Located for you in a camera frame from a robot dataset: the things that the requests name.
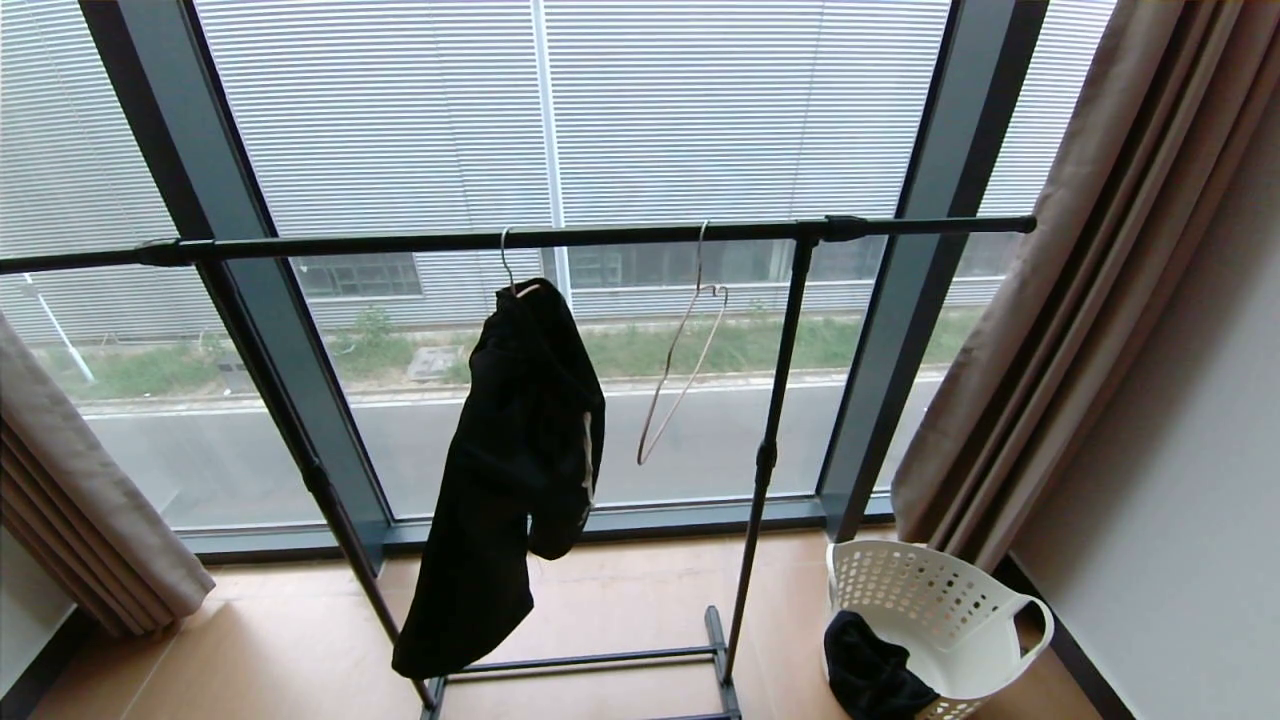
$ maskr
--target black garment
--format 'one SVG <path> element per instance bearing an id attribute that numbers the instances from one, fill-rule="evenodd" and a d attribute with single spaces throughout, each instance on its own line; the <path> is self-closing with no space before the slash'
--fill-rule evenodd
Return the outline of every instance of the black garment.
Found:
<path id="1" fill-rule="evenodd" d="M 499 291 L 470 364 L 392 659 L 407 678 L 454 673 L 498 647 L 534 607 L 526 550 L 548 560 L 568 552 L 595 492 L 604 395 L 559 292 L 540 278 Z"/>
<path id="2" fill-rule="evenodd" d="M 876 637 L 861 615 L 841 610 L 822 641 L 831 692 L 854 720 L 911 720 L 938 700 L 906 669 L 906 648 Z"/>

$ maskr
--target baseboard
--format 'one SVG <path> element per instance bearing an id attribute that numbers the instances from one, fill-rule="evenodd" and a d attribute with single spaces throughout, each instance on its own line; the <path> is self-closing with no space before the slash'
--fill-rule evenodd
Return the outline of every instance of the baseboard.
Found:
<path id="1" fill-rule="evenodd" d="M 45 648 L 0 698 L 0 720 L 27 720 L 41 698 L 97 629 L 97 621 L 79 607 L 72 610 Z"/>
<path id="2" fill-rule="evenodd" d="M 1015 592 L 1044 600 L 1044 596 L 1032 584 L 1030 578 L 1007 555 L 996 568 L 995 577 Z M 1044 600 L 1044 603 L 1050 606 L 1050 610 L 1053 610 L 1053 606 L 1047 600 Z M 1075 642 L 1071 630 L 1062 624 L 1062 619 L 1057 616 L 1057 612 L 1053 612 L 1053 641 L 1050 643 L 1050 647 L 1053 648 L 1057 659 L 1062 661 L 1066 671 L 1071 674 L 1075 684 L 1080 685 L 1080 689 L 1084 691 L 1085 697 L 1089 698 L 1089 702 L 1098 711 L 1102 720 L 1134 720 L 1133 712 L 1120 700 L 1111 683 L 1102 676 L 1102 673 L 1098 673 L 1093 661 L 1084 653 L 1080 644 Z"/>

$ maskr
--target glass pane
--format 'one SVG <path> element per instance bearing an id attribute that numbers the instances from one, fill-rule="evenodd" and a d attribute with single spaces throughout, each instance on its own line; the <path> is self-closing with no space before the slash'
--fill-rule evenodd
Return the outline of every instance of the glass pane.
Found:
<path id="1" fill-rule="evenodd" d="M 285 236 L 891 215 L 948 9 L 196 5 Z M 517 279 L 571 287 L 609 388 L 600 501 L 751 492 L 791 251 L 785 241 L 704 247 L 704 279 L 733 286 L 731 318 L 641 470 L 645 392 L 689 301 L 694 247 L 507 254 Z M 824 282 L 805 306 L 809 345 L 797 354 L 778 492 L 814 489 L 881 251 L 881 241 L 818 250 Z M 465 360 L 507 273 L 495 252 L 419 254 L 399 265 L 407 274 L 378 279 L 349 274 L 351 263 L 298 258 L 294 268 L 393 510 L 428 514 L 466 396 Z M 399 292 L 407 283 L 419 291 Z M 371 296 L 388 284 L 393 297 Z"/>
<path id="2" fill-rule="evenodd" d="M 1018 106 L 983 196 L 980 215 L 1033 211 L 1114 5 L 1114 0 L 1050 3 Z M 947 368 L 995 297 L 1023 238 L 1018 233 L 970 236 L 881 466 L 877 492 L 888 491 Z"/>
<path id="3" fill-rule="evenodd" d="M 79 5 L 0 13 L 0 254 L 175 236 Z M 0 304 L 170 525 L 320 521 L 195 270 L 6 275 Z"/>

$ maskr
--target laundry basket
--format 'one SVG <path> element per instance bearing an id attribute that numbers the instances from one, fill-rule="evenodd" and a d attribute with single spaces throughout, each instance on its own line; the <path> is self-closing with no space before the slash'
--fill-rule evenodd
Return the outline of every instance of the laundry basket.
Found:
<path id="1" fill-rule="evenodd" d="M 938 693 L 916 720 L 968 717 L 1016 680 L 1053 637 L 1043 602 L 942 552 L 850 541 L 827 550 L 827 571 L 832 610 L 858 612 L 881 639 L 905 647 L 908 669 Z M 1044 637 L 1023 655 L 1014 615 L 1029 602 L 1044 614 Z"/>

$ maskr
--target curtain fold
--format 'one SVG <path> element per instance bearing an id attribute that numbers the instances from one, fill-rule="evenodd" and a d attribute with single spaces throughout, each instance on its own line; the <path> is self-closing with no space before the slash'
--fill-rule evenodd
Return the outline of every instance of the curtain fold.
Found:
<path id="1" fill-rule="evenodd" d="M 1276 86 L 1277 20 L 1275 3 L 1116 5 L 1038 229 L 893 479 L 904 539 L 1004 557 L 1202 241 Z"/>
<path id="2" fill-rule="evenodd" d="M 113 635 L 191 615 L 214 587 L 3 314 L 0 519 Z"/>

